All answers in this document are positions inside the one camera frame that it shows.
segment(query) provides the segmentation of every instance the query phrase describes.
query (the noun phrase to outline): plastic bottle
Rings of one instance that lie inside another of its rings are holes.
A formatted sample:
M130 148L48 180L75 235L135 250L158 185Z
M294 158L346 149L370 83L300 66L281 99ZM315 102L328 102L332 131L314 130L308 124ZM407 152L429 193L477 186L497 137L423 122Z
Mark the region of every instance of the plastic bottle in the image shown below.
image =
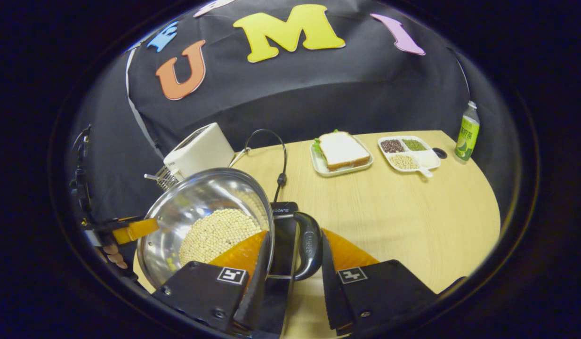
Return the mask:
M477 141L480 121L477 115L477 105L473 101L468 102L468 108L462 116L462 126L456 142L454 154L462 161L466 162L473 154L473 148Z

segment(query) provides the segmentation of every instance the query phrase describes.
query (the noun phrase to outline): light wood table surface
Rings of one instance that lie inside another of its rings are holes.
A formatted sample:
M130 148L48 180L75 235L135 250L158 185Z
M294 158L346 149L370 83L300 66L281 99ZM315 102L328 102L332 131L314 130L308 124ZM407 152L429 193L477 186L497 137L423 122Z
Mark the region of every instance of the light wood table surface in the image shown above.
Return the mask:
M414 135L448 157L432 169L400 173L383 156L381 137ZM314 170L313 141L286 144L288 182L279 202L296 202L299 210L380 261L396 259L433 292L470 275L495 246L500 211L495 195L473 159L458 163L456 142L442 131L404 131L356 135L374 156L363 171L325 178ZM251 150L233 168L253 176L270 201L282 171L282 146ZM136 262L134 271L138 272ZM294 284L286 313L284 338L335 338L329 329L321 271Z

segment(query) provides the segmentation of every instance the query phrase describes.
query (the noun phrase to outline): rectangular plate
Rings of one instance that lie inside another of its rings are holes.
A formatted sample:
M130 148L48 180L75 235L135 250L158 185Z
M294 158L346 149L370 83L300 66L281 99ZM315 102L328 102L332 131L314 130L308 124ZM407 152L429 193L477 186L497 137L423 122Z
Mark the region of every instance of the rectangular plate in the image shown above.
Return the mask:
M412 151L405 145L405 143L402 141L402 139L418 141L424 146L424 148L426 148L426 150L425 151ZM405 152L386 153L383 150L383 146L381 145L381 142L383 142L385 140L398 140L400 142L400 144L402 144L402 147L404 148ZM400 137L381 137L379 139L379 149L383 153L383 156L385 156L385 159L387 159L387 162L389 162L391 167L395 168L399 172L417 172L417 171L419 171L419 172L422 172L422 174L424 174L425 176L429 176L429 175L427 175L427 173L430 174L430 172L428 170L430 170L431 168L437 168L437 167L441 166L441 160L439 160L439 157L432 150L432 148L426 142L424 142L422 139L420 139L419 137L414 137L413 135L404 135L404 136L400 136ZM416 163L418 165L418 168L411 170L411 169L399 168L399 167L396 167L395 165L393 165L393 163L390 161L389 158L392 156L399 155L399 154L411 157L414 160L414 163Z
M353 135L352 135L352 137L355 139L355 141L357 141L358 144L360 144L366 150L366 152L368 152L368 154L370 154L370 160L368 160L368 163L366 165L362 165L362 166L358 166L358 167L349 167L349 166L348 167L341 167L340 169L331 172L328 169L328 167L326 167L326 160L325 160L324 156L321 153L316 152L314 150L315 143L313 143L309 146L309 151L312 154L312 163L314 164L314 169L316 170L316 172L318 172L319 175L321 175L323 177L340 176L341 174L361 171L363 169L365 170L366 168L368 168L372 165L372 163L374 162L374 157L372 156L372 153L370 153L370 150L368 150L366 145L362 144L360 139L357 139L357 137L354 137Z

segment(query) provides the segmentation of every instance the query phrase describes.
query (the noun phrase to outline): white beans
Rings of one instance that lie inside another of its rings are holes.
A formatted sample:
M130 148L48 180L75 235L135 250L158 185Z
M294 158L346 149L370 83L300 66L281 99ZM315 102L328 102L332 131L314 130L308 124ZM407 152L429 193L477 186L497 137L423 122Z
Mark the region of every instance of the white beans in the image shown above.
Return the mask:
M402 168L404 170L416 170L418 166L414 163L414 160L410 156L396 155L389 157L389 160L396 167Z
M179 248L179 261L182 265L192 260L209 263L261 231L256 221L241 210L216 210L191 226Z

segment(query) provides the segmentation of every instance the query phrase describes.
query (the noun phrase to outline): power cord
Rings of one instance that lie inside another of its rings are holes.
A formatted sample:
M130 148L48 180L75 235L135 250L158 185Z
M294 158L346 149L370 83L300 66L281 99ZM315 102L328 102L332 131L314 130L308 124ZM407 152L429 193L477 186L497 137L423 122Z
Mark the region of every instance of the power cord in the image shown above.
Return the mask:
M254 131L251 134L251 137L249 137L247 139L247 142L245 142L245 147L242 149L241 153L247 153L249 154L249 150L250 148L248 147L249 141L251 141L251 138L256 135L257 133L260 132L269 132L272 133L275 137L278 138L278 141L280 141L280 144L282 144L282 150L284 150L284 168L282 169L282 173L280 173L280 175L278 176L278 188L276 189L276 195L274 195L274 202L276 202L278 200L278 193L280 192L280 188L284 187L284 185L286 185L286 146L284 145L284 142L282 141L282 139L279 137L279 135L277 135L276 133L274 133L273 131L269 130L269 129L258 129L256 131Z
M468 96L471 97L471 88L468 85L467 74L464 72L464 68L462 67L462 64L460 63L460 60L458 60L458 54L452 48L447 47L447 49L449 49L452 52L452 54L454 55L454 58L456 59L456 62L458 62L458 66L460 66L460 70L462 71L462 75L464 76L464 83L467 86Z

